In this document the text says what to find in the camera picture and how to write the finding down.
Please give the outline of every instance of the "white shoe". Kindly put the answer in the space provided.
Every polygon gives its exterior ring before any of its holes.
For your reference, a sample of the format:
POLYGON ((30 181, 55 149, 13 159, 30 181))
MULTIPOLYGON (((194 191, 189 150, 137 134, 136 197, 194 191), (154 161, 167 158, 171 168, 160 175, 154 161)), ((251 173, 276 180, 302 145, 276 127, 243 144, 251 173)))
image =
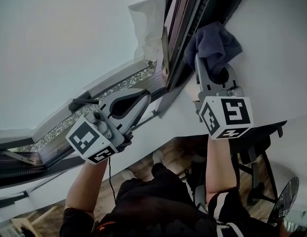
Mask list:
POLYGON ((152 154, 153 164, 162 163, 163 164, 163 153, 161 150, 156 150, 152 154))
POLYGON ((124 169, 120 173, 126 181, 135 178, 134 174, 128 169, 124 169))

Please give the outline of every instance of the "person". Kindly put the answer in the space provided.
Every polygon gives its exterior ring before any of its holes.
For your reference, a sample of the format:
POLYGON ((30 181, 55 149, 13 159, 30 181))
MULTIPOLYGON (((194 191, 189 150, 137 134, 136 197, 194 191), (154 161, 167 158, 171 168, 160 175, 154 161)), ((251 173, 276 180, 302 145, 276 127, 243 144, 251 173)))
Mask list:
POLYGON ((116 206, 95 227, 93 211, 107 161, 86 162, 67 195, 60 236, 278 236, 276 228, 251 218, 242 206, 228 140, 208 139, 209 214, 196 208, 186 185, 164 167, 161 151, 153 153, 153 160, 154 179, 149 182, 122 171, 129 177, 120 187, 116 206))

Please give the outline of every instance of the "white stripe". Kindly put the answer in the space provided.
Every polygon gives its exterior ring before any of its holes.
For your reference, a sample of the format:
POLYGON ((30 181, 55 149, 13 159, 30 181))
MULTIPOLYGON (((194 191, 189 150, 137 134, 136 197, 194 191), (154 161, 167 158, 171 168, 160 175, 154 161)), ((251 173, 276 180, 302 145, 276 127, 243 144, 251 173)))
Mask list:
POLYGON ((217 237, 223 237, 220 226, 217 226, 217 237))
POLYGON ((220 211, 221 211, 221 208, 224 204, 224 200, 225 200, 227 194, 228 194, 228 192, 221 193, 221 194, 219 194, 219 196, 217 198, 217 205, 216 205, 216 208, 214 210, 214 218, 215 219, 219 219, 220 211))
POLYGON ((227 225, 231 226, 231 228, 235 231, 235 233, 238 235, 238 237, 243 237, 242 232, 240 229, 233 223, 227 223, 227 225))

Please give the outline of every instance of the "black shirt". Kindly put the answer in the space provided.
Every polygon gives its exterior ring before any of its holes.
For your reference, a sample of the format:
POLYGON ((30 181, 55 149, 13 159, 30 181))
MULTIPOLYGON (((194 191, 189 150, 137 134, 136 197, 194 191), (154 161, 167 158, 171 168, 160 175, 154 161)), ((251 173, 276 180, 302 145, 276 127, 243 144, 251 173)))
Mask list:
POLYGON ((60 236, 278 236, 275 228, 250 217, 236 188, 216 194, 208 210, 161 197, 125 196, 93 231, 88 214, 66 209, 60 236))

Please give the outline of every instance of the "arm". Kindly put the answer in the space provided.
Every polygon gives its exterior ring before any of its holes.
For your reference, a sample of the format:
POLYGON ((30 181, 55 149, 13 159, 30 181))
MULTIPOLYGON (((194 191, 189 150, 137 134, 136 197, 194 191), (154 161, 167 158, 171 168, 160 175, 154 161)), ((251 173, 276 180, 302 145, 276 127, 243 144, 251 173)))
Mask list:
POLYGON ((206 201, 218 192, 222 192, 237 186, 229 141, 211 140, 208 138, 207 166, 206 166, 206 201))
POLYGON ((107 160, 98 165, 85 162, 65 200, 65 209, 82 210, 94 218, 94 209, 107 167, 107 160))

